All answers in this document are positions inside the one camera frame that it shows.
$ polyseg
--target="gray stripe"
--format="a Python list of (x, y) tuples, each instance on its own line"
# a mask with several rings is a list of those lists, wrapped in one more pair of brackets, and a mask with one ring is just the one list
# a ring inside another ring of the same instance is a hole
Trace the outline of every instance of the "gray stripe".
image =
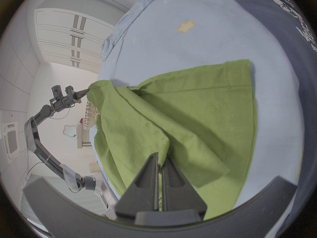
[(80, 48), (80, 45), (81, 45), (81, 38), (78, 38), (77, 47)]
[(78, 17), (79, 17), (78, 15), (75, 15), (73, 28), (77, 28), (77, 24), (78, 24)]
[(84, 30), (85, 23), (86, 23), (86, 18), (82, 17), (81, 23), (80, 23), (80, 30)]

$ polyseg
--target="green fabric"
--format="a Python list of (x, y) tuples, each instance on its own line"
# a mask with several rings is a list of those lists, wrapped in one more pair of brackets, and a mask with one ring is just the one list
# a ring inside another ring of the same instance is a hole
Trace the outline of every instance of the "green fabric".
[(136, 88), (93, 83), (94, 145), (121, 196), (148, 156), (172, 157), (208, 205), (205, 219), (231, 210), (246, 180), (256, 137), (250, 61), (162, 74)]

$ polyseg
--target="mirror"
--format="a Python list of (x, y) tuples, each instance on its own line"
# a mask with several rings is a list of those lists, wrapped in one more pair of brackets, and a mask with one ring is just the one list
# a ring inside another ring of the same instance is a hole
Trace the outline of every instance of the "mirror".
[[(0, 40), (4, 188), (45, 236), (54, 230), (23, 193), (40, 177), (118, 223), (126, 197), (132, 225), (146, 200), (127, 200), (131, 184), (155, 184), (153, 211), (192, 210), (184, 225), (237, 212), (281, 177), (297, 191), (265, 233), (275, 237), (314, 189), (316, 64), (315, 33), (293, 0), (25, 0)], [(135, 180), (153, 153), (157, 179)], [(169, 159), (181, 174), (170, 180)], [(188, 198), (166, 206), (166, 188), (185, 184), (204, 214)]]

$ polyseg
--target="air conditioner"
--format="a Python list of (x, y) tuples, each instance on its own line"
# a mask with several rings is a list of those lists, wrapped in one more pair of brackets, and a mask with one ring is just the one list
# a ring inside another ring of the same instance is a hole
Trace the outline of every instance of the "air conditioner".
[(9, 164), (21, 153), (18, 122), (2, 124), (5, 151)]

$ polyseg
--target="white print on dark fabric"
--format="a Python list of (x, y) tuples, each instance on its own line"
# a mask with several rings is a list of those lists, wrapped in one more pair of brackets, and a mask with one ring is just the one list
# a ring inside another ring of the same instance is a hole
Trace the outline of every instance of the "white print on dark fabric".
[(293, 17), (299, 19), (300, 24), (302, 26), (302, 29), (299, 29), (298, 27), (296, 27), (296, 29), (301, 33), (301, 35), (303, 35), (303, 37), (308, 42), (310, 42), (313, 50), (315, 50), (317, 52), (317, 46), (316, 46), (315, 40), (313, 38), (313, 35), (309, 31), (307, 25), (304, 23), (303, 18), (299, 15), (299, 13), (297, 11), (295, 11), (293, 9), (294, 6), (290, 3), (290, 1), (289, 0), (273, 0), (273, 1), (276, 4), (278, 4), (284, 11), (286, 11), (289, 14), (291, 14)]

